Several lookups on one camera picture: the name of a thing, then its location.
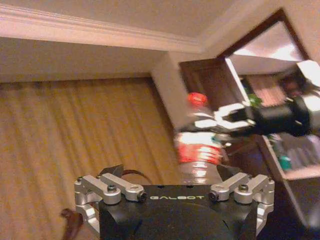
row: bolt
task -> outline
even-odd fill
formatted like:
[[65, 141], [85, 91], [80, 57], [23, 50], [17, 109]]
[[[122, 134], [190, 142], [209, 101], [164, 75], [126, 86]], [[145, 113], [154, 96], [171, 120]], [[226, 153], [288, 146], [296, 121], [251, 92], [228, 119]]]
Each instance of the bolt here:
[[239, 188], [240, 192], [248, 192], [248, 190], [249, 190], [249, 187], [247, 184], [241, 184], [241, 185], [239, 185], [238, 188]]
[[114, 193], [115, 191], [117, 191], [117, 187], [115, 185], [108, 185], [107, 190], [110, 193]]
[[209, 192], [208, 197], [211, 202], [215, 203], [219, 200], [219, 195], [216, 192]]
[[138, 195], [138, 202], [139, 203], [144, 203], [147, 200], [147, 194], [145, 192], [141, 192]]

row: metal clamp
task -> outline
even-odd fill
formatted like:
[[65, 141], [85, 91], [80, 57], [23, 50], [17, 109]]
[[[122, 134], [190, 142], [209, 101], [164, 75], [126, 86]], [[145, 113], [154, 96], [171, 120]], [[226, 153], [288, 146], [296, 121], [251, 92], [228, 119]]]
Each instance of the metal clamp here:
[[74, 183], [75, 210], [82, 215], [83, 222], [97, 236], [100, 234], [99, 220], [96, 217], [98, 205], [90, 203], [101, 200], [114, 205], [121, 201], [121, 193], [129, 201], [144, 202], [147, 199], [144, 187], [125, 181], [111, 173], [105, 173], [99, 179], [87, 175], [79, 177]]
[[274, 210], [275, 181], [265, 175], [252, 178], [245, 187], [240, 185], [234, 190], [234, 200], [240, 204], [258, 202], [256, 234], [264, 228], [267, 216]]
[[264, 228], [267, 216], [274, 210], [275, 182], [265, 176], [257, 175], [250, 179], [245, 173], [237, 173], [226, 181], [214, 184], [210, 187], [209, 198], [213, 202], [226, 201], [231, 192], [234, 192], [234, 200], [240, 204], [251, 204], [253, 200], [258, 202], [256, 234]]
[[90, 203], [103, 200], [108, 205], [121, 201], [120, 189], [108, 190], [108, 185], [93, 176], [78, 178], [74, 183], [75, 210], [82, 215], [83, 222], [97, 236], [100, 234], [99, 220], [96, 210]]
[[121, 190], [121, 193], [129, 201], [144, 202], [147, 199], [147, 194], [143, 186], [133, 184], [122, 178], [119, 178], [111, 173], [105, 173], [100, 177], [100, 180], [108, 185], [114, 185]]
[[239, 184], [246, 184], [248, 181], [248, 174], [239, 172], [221, 183], [211, 185], [209, 198], [212, 202], [226, 201]]

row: bottle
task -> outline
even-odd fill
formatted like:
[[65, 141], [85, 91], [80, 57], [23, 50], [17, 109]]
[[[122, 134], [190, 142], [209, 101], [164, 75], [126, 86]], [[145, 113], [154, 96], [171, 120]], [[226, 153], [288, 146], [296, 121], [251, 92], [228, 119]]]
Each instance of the bottle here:
[[[190, 111], [189, 120], [192, 123], [212, 120], [212, 111], [206, 107], [207, 98], [200, 93], [188, 95]], [[222, 182], [217, 171], [217, 165], [222, 158], [222, 145], [214, 140], [214, 132], [179, 132], [175, 143], [179, 153], [179, 170], [182, 183], [216, 184]]]
[[290, 171], [292, 169], [291, 160], [287, 156], [287, 152], [283, 145], [283, 140], [278, 134], [269, 134], [268, 138], [282, 170], [285, 172]]

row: door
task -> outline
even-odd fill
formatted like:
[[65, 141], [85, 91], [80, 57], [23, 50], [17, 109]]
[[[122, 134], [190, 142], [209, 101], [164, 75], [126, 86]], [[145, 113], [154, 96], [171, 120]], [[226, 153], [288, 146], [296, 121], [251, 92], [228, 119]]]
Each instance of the door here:
[[[205, 94], [213, 111], [221, 106], [249, 102], [230, 59], [185, 61], [179, 65], [187, 90]], [[265, 137], [252, 136], [249, 142], [239, 142], [226, 149], [226, 164], [239, 167], [253, 176], [264, 174], [281, 181], [278, 161], [274, 159], [270, 149]]]
[[213, 111], [224, 105], [249, 101], [228, 58], [180, 62], [180, 68], [188, 91], [205, 94]]

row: beige curtain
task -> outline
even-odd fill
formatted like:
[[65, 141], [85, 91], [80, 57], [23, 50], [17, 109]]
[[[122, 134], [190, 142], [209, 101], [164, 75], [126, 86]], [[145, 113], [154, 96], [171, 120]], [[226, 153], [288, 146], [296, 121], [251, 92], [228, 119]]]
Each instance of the beige curtain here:
[[273, 75], [247, 75], [254, 93], [262, 99], [264, 107], [280, 105], [284, 103], [286, 95], [278, 85]]
[[149, 78], [0, 85], [0, 239], [61, 239], [73, 183], [124, 164], [177, 184], [170, 124]]

